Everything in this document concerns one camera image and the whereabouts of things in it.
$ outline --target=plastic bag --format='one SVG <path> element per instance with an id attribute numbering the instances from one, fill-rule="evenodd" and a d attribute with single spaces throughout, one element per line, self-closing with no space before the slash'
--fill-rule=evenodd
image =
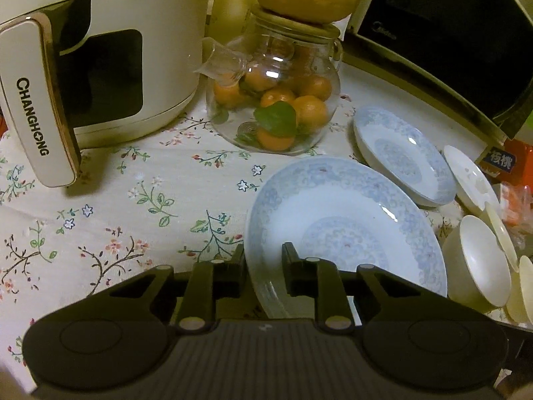
<path id="1" fill-rule="evenodd" d="M 533 214 L 531 191 L 527 185 L 513 186 L 508 183 L 497 185 L 502 221 L 505 223 L 515 247 L 524 250 L 526 236 L 533 235 Z"/>

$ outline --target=table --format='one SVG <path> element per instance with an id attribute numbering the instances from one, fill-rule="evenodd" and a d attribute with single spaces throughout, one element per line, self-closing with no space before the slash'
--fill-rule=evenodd
<path id="1" fill-rule="evenodd" d="M 361 160 L 341 95 L 322 141 L 301 157 Z M 298 158 L 250 153 L 219 136 L 199 89 L 185 113 L 143 139 L 82 152 L 81 178 L 50 189 L 36 180 L 16 137 L 0 141 L 0 360 L 26 390 L 35 384 L 22 337 L 40 317 L 158 264 L 191 270 L 228 258 L 243 241 L 247 209 L 263 182 Z M 442 243 L 464 211 L 422 211 Z M 263 318 L 250 284 L 219 315 Z M 498 312 L 494 317 L 505 319 Z"/>

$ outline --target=snack package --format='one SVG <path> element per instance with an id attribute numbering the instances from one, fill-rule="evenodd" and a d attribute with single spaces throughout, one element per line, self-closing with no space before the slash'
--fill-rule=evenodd
<path id="1" fill-rule="evenodd" d="M 500 182 L 533 190 L 533 146 L 507 140 L 503 148 L 489 147 L 478 160 L 479 168 Z"/>
<path id="2" fill-rule="evenodd" d="M 7 124 L 5 122 L 4 116 L 2 116 L 2 110 L 0 110 L 0 137 L 7 131 Z"/>

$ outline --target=white plate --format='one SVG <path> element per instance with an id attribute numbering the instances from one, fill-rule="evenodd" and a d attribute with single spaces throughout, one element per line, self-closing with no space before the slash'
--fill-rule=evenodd
<path id="1" fill-rule="evenodd" d="M 479 167 L 453 146 L 444 146 L 444 158 L 457 180 L 457 195 L 463 204 L 476 216 L 485 209 L 485 202 L 490 203 L 499 215 L 500 206 L 494 189 Z"/>
<path id="2" fill-rule="evenodd" d="M 488 201 L 485 202 L 485 210 L 481 212 L 479 218 L 483 220 L 483 222 L 494 232 L 498 238 L 500 247 L 507 257 L 509 266 L 514 272 L 518 272 L 518 256 L 516 255 L 513 241 L 511 240 L 509 232 L 507 231 L 507 228 L 505 228 L 503 221 L 500 219 L 496 213 L 496 210 Z"/>
<path id="3" fill-rule="evenodd" d="M 442 253 L 424 215 L 389 179 L 350 159 L 291 163 L 263 185 L 247 216 L 246 262 L 266 314 L 313 317 L 311 298 L 287 295 L 284 242 L 301 258 L 328 259 L 350 271 L 372 263 L 447 295 Z"/>
<path id="4" fill-rule="evenodd" d="M 436 147 L 414 126 L 382 108 L 365 106 L 353 118 L 357 145 L 370 167 L 422 206 L 451 203 L 456 184 Z"/>

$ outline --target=white bowl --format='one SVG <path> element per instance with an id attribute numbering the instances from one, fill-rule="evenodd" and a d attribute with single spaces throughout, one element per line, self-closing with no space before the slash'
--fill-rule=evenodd
<path id="1" fill-rule="evenodd" d="M 503 307 L 511 293 L 511 273 L 496 236 L 481 219 L 467 215 L 442 246 L 448 296 L 480 312 Z"/>
<path id="2" fill-rule="evenodd" d="M 507 302 L 507 312 L 517 323 L 533 323 L 533 263 L 523 255 L 519 271 L 511 274 L 511 297 Z"/>
<path id="3" fill-rule="evenodd" d="M 450 167 L 414 126 L 382 108 L 364 106 L 353 118 L 357 145 L 370 167 L 422 206 L 451 203 L 456 194 Z"/>
<path id="4" fill-rule="evenodd" d="M 485 202 L 485 210 L 481 212 L 479 218 L 483 220 L 483 222 L 488 225 L 496 235 L 498 243 L 507 257 L 511 271 L 518 272 L 518 256 L 516 255 L 513 241 L 511 241 L 511 237 L 509 236 L 509 232 L 507 231 L 507 228 L 505 228 L 503 221 L 488 201 Z"/>
<path id="5" fill-rule="evenodd" d="M 489 202 L 499 214 L 498 197 L 489 181 L 479 167 L 453 146 L 444 146 L 444 158 L 457 180 L 457 195 L 466 208 L 479 216 L 485 209 L 485 202 Z"/>
<path id="6" fill-rule="evenodd" d="M 262 185 L 247 215 L 246 263 L 266 314 L 313 317 L 311 298 L 287 295 L 285 242 L 292 242 L 301 258 L 327 259 L 350 271 L 372 263 L 447 294 L 442 252 L 424 215 L 389 179 L 354 160 L 290 163 Z"/>

